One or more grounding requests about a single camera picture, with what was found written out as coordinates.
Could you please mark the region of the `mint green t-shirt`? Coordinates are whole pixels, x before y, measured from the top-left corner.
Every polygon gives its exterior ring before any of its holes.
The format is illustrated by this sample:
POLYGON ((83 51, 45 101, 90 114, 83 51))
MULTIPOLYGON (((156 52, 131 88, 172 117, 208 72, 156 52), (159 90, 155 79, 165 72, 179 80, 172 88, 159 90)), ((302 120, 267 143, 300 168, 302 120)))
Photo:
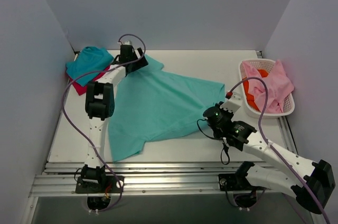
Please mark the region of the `mint green t-shirt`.
POLYGON ((127 75, 117 87, 108 125, 115 162, 140 154, 147 142, 196 132, 203 112, 224 100, 224 84, 165 72, 162 63, 145 58, 148 65, 127 75))

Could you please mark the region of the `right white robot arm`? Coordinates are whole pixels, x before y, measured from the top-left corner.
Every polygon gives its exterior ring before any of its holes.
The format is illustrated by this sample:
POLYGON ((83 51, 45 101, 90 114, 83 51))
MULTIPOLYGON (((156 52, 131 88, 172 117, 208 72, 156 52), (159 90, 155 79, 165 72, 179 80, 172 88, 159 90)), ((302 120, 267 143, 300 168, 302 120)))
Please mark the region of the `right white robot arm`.
POLYGON ((286 194, 306 210, 321 214, 334 188, 335 180, 330 163, 303 158, 280 145, 263 139, 253 126, 243 121, 232 121, 233 113, 219 104, 203 113, 216 139, 258 157, 274 167, 270 171, 252 162, 243 162, 234 181, 240 188, 259 186, 286 194))

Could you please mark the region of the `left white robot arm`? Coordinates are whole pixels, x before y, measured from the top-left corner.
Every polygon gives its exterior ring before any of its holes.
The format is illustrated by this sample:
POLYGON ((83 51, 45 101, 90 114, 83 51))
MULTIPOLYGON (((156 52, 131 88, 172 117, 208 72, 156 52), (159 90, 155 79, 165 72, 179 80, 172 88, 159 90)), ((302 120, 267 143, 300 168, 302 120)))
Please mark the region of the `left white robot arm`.
POLYGON ((120 45, 107 73, 87 84, 85 111, 89 117, 89 143, 87 158, 81 170, 81 179, 95 192, 107 184, 103 163, 106 130, 115 110, 115 91, 128 74, 148 65, 141 48, 134 49, 130 41, 120 45))

